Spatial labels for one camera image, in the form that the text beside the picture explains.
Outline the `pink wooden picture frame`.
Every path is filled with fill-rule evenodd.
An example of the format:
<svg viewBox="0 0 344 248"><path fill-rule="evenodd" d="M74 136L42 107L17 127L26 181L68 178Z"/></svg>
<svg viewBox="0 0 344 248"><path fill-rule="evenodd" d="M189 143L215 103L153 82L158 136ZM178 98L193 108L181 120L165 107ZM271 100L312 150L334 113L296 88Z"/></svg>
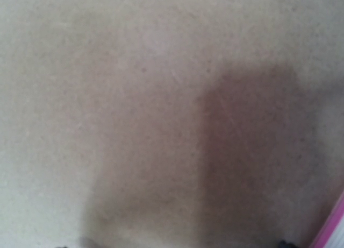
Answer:
<svg viewBox="0 0 344 248"><path fill-rule="evenodd" d="M343 213L342 193L310 248L344 248Z"/></svg>

